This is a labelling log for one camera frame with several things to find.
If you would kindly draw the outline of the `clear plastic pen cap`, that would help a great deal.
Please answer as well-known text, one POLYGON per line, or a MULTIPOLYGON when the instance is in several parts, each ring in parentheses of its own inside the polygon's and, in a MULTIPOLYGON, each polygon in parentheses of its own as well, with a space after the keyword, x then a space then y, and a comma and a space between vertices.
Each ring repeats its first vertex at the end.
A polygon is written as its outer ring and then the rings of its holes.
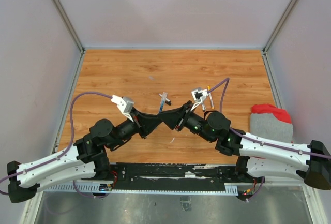
POLYGON ((163 102, 167 102, 167 101, 168 101, 168 100, 167 100, 167 95, 168 95, 167 92, 163 92, 162 95, 161 95, 161 101, 163 101, 163 102))

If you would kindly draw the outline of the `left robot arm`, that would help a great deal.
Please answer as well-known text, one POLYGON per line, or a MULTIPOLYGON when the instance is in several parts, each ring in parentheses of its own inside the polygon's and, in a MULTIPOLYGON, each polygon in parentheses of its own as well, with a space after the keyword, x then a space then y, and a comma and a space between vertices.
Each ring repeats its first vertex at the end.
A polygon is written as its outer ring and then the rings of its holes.
POLYGON ((157 115, 133 109, 130 118, 118 126, 108 119, 98 120, 88 134, 57 153, 25 164, 8 163, 11 203, 27 201, 45 188, 66 181, 106 180, 111 174, 106 150, 120 148, 136 134, 145 139, 161 122, 157 115))

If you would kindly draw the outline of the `blue gel pen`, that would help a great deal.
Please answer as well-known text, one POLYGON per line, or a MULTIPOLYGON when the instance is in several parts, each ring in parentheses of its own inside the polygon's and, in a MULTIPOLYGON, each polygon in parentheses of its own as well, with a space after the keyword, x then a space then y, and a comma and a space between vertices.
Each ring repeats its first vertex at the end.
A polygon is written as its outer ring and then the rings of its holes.
POLYGON ((164 104, 165 104, 165 100, 162 100, 161 103, 160 103, 159 113, 162 112, 164 104))

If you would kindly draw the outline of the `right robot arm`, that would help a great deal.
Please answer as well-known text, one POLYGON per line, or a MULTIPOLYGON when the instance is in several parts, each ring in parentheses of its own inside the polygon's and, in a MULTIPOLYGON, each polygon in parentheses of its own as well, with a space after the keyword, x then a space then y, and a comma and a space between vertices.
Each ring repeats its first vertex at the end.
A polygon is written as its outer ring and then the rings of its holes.
POLYGON ((255 136, 231 128, 231 121, 219 111, 195 114, 189 101, 180 108, 163 111, 158 117, 170 129, 189 129, 209 143, 215 142, 220 153, 238 157, 235 178, 245 183, 252 177, 282 177, 302 180, 306 185, 330 190, 330 152, 316 140, 295 144, 255 136))

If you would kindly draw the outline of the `white marker yellow end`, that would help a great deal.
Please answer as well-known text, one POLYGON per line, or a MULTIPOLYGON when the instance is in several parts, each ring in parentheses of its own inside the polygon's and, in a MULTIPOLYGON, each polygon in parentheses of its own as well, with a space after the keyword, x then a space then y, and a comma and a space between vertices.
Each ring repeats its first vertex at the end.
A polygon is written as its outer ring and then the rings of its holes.
POLYGON ((215 107, 214 107, 214 101, 213 101, 213 97, 212 97, 212 94, 211 94, 211 93, 209 93, 209 98, 210 98, 210 105, 211 105, 211 108, 212 108, 212 109, 215 109, 215 107))

